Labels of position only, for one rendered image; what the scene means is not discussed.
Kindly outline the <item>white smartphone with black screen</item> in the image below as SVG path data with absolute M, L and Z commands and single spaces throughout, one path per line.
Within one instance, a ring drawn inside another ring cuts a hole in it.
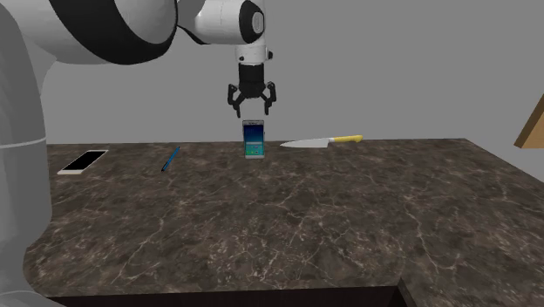
M 59 175 L 82 174 L 89 166 L 99 160 L 107 150 L 87 150 L 77 159 L 58 171 Z

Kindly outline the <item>blue pen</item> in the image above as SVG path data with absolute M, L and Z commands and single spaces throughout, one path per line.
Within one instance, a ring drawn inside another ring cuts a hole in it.
M 165 162 L 165 164 L 163 165 L 163 167 L 161 168 L 161 172 L 165 172 L 168 168 L 168 166 L 171 164 L 171 162 L 173 161 L 173 159 L 175 158 L 176 154 L 179 152 L 180 150 L 180 147 L 176 147 L 174 149 L 174 151 L 171 153 L 171 155 L 168 157 L 167 161 Z

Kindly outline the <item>light wooden furniture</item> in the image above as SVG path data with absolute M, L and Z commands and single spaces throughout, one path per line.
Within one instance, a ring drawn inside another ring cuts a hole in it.
M 529 116 L 514 145 L 522 149 L 544 149 L 544 94 Z

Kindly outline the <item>upright smartphone with blue screen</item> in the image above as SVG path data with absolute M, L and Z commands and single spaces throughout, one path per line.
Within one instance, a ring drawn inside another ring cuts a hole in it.
M 263 159 L 265 157 L 264 121 L 244 120 L 242 122 L 244 156 L 246 159 Z

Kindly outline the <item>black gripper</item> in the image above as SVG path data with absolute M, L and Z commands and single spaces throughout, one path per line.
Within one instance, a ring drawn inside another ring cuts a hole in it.
M 241 118 L 241 103 L 245 99 L 261 98 L 264 102 L 264 113 L 269 115 L 269 108 L 277 101 L 275 83 L 264 82 L 264 64 L 244 65 L 238 64 L 239 85 L 228 85 L 228 104 L 236 111 L 238 119 Z

